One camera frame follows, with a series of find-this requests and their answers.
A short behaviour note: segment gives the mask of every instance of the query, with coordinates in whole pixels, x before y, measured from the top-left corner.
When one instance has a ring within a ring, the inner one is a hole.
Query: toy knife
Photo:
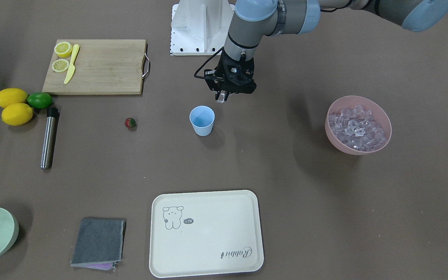
[[[77,54],[79,53],[79,48],[80,48],[80,46],[78,44],[75,44],[72,47],[72,56],[70,58],[69,70],[67,71],[67,76],[65,77],[65,81],[63,81],[64,84],[67,84],[75,73],[74,63],[75,63]]]

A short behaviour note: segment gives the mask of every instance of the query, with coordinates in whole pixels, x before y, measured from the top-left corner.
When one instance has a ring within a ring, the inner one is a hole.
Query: gray cloth
[[[122,259],[123,231],[120,219],[83,218],[73,250],[71,266],[109,270]]]

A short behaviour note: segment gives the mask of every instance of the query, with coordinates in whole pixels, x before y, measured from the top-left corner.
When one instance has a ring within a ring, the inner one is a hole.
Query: green lime
[[[27,103],[36,109],[44,109],[53,103],[53,98],[45,92],[36,92],[27,97]]]

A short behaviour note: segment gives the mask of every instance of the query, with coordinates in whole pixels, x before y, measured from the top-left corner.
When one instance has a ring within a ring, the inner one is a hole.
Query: white tray
[[[263,262],[258,201],[251,191],[162,194],[153,201],[155,277],[251,272]]]

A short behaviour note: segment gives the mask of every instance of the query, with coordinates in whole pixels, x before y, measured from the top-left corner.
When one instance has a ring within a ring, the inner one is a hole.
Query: cutting board handle
[[[142,75],[141,75],[141,78],[145,78],[147,75],[148,75],[148,73],[150,73],[150,59],[148,58],[148,56],[146,55],[146,53],[144,53],[144,57],[146,57],[146,60],[148,60],[148,70],[146,71],[146,73],[143,73]]]

